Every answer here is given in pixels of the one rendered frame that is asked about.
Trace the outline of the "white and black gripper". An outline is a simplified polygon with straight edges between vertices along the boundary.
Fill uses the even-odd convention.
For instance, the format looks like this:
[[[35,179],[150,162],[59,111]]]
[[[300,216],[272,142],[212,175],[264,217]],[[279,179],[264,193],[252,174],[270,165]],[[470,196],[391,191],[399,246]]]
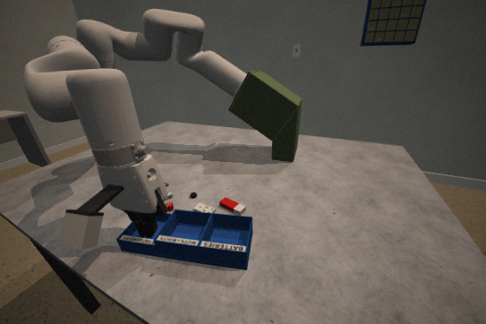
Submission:
[[[111,206],[124,210],[140,237],[150,238],[158,229],[155,216],[168,211],[162,200],[168,198],[166,187],[154,158],[148,154],[122,166],[97,166],[103,189],[109,184],[124,187],[109,202]]]

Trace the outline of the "blue three-compartment bin tray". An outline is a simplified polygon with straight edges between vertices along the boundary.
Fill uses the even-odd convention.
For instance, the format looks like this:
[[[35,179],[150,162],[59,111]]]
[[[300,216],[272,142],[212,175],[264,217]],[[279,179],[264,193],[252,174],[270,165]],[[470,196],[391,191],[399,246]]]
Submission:
[[[247,270],[252,217],[175,209],[155,218],[158,230],[150,238],[131,222],[116,239],[121,251]]]

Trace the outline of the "white domino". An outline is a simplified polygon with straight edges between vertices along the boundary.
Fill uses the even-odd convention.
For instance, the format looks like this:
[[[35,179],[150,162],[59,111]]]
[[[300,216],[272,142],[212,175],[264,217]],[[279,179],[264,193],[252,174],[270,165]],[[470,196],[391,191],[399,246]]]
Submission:
[[[214,213],[216,211],[216,209],[202,203],[199,203],[197,206],[195,206],[193,210],[199,212],[208,212],[208,213]]]

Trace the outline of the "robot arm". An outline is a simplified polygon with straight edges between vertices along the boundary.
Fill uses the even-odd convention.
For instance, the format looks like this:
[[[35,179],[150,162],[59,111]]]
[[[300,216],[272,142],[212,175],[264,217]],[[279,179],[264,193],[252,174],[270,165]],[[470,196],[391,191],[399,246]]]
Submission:
[[[116,70],[114,52],[130,61],[167,61],[176,32],[177,62],[235,97],[247,74],[215,52],[202,52],[204,31],[201,18],[161,9],[143,14],[142,33],[80,20],[77,40],[54,37],[47,55],[25,65],[27,97],[49,122],[80,119],[99,166],[132,163],[150,149],[144,146],[130,86],[125,74]],[[97,247],[104,216],[99,211],[122,190],[123,186],[109,184],[78,209],[67,209],[58,244],[81,250]]]

